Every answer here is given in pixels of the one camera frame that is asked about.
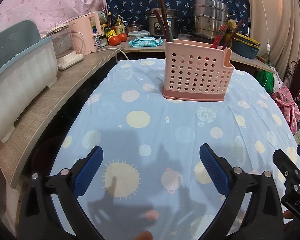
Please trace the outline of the person right hand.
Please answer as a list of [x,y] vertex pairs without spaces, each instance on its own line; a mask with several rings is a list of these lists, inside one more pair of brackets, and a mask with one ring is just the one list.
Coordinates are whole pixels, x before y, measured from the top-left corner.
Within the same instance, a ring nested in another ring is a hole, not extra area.
[[284,219],[293,219],[294,215],[289,210],[286,210],[283,212],[283,218]]

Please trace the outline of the person left hand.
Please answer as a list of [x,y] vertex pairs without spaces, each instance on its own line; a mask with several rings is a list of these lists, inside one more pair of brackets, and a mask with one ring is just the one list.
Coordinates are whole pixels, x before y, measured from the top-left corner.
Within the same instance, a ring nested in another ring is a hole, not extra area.
[[138,237],[136,237],[134,240],[153,240],[153,235],[149,231],[144,231]]

